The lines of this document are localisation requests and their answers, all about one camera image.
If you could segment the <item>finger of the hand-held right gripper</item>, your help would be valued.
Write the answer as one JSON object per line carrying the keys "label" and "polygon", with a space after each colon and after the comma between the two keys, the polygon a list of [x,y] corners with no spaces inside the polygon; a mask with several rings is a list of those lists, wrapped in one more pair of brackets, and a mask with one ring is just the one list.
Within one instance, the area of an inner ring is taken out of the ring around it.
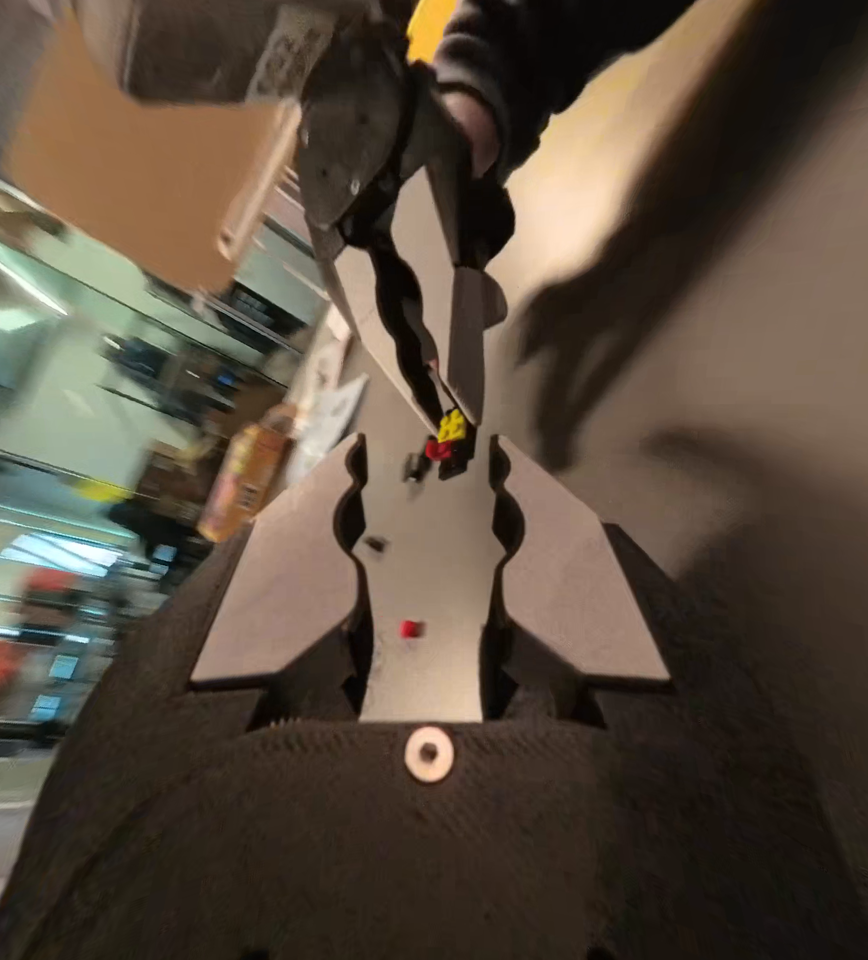
{"label": "finger of the hand-held right gripper", "polygon": [[353,333],[429,433],[451,396],[451,255],[439,221],[382,221],[364,239],[311,227],[325,285]]}
{"label": "finger of the hand-held right gripper", "polygon": [[486,395],[485,333],[488,276],[464,263],[464,198],[469,162],[452,150],[425,166],[430,193],[434,304],[425,318],[438,352],[441,384],[474,425]]}

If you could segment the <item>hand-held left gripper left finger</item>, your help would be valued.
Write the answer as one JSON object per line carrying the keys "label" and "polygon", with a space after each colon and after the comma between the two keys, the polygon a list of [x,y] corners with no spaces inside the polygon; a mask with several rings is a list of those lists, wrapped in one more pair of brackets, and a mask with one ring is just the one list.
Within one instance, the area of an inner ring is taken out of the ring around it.
{"label": "hand-held left gripper left finger", "polygon": [[366,570],[368,451],[344,438],[272,499],[251,525],[195,663],[193,687],[365,687],[370,670]]}

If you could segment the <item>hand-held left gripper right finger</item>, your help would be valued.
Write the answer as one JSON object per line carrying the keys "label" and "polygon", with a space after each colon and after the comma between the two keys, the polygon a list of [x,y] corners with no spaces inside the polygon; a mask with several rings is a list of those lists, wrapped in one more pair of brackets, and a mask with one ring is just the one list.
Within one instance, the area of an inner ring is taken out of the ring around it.
{"label": "hand-held left gripper right finger", "polygon": [[509,438],[491,437],[492,576],[483,686],[666,687],[671,674],[610,543],[580,498]]}

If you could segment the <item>black brick block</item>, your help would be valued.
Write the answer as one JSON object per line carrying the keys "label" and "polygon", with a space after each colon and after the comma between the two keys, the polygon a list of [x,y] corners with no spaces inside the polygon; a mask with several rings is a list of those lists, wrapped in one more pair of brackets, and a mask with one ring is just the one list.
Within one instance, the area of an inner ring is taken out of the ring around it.
{"label": "black brick block", "polygon": [[470,461],[475,455],[476,449],[476,439],[477,439],[477,427],[469,419],[467,419],[470,424],[470,429],[468,436],[465,440],[460,442],[454,442],[453,457],[449,461],[444,462],[434,462],[433,464],[438,468],[438,475],[441,481],[446,481],[453,477],[464,474],[467,470],[467,467]]}

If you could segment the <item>person's right forearm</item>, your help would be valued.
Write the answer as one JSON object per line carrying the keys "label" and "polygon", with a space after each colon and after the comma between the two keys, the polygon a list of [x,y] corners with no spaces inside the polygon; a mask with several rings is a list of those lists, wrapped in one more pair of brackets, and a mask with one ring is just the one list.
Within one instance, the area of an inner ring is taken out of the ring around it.
{"label": "person's right forearm", "polygon": [[465,1],[433,60],[443,93],[464,90],[493,114],[504,182],[539,146],[550,120],[596,76],[655,43],[691,1]]}

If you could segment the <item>person's right hand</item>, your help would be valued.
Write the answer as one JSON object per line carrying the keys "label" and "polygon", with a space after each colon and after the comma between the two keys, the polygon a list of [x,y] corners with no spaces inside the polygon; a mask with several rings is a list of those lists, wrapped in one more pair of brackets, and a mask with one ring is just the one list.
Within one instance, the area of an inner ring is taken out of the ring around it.
{"label": "person's right hand", "polygon": [[448,90],[443,105],[467,140],[471,175],[488,174],[498,161],[501,141],[493,114],[483,102],[464,90]]}

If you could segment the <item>open instruction booklet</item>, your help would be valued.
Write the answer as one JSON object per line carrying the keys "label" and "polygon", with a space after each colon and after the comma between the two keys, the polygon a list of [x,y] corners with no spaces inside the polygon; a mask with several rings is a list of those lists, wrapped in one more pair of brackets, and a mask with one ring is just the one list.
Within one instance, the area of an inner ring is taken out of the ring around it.
{"label": "open instruction booklet", "polygon": [[355,419],[368,385],[361,373],[342,386],[321,392],[296,433],[286,464],[284,483],[302,481],[344,439]]}

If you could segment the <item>orange cardboard toy box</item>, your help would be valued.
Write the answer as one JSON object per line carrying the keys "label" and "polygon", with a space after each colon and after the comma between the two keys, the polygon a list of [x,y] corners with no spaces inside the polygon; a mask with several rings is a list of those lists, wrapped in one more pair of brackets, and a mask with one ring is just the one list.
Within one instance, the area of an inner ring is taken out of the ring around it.
{"label": "orange cardboard toy box", "polygon": [[202,538],[222,543],[253,520],[290,451],[293,430],[294,420],[286,416],[251,423],[235,434],[200,512]]}

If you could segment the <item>wooden book stand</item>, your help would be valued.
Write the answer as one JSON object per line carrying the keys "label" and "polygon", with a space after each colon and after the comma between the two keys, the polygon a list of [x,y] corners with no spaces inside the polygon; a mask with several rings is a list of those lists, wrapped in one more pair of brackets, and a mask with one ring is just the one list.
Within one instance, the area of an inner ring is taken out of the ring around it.
{"label": "wooden book stand", "polygon": [[40,56],[8,141],[8,179],[138,268],[218,294],[288,163],[292,104],[142,104],[93,61],[72,13]]}

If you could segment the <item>small red black case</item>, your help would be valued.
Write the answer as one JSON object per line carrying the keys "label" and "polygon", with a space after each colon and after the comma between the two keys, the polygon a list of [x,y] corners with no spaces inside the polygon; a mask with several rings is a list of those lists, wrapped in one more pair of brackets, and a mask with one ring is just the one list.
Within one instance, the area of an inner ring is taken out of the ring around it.
{"label": "small red black case", "polygon": [[24,615],[51,611],[71,616],[80,608],[86,594],[79,574],[40,566],[24,580],[18,609]]}

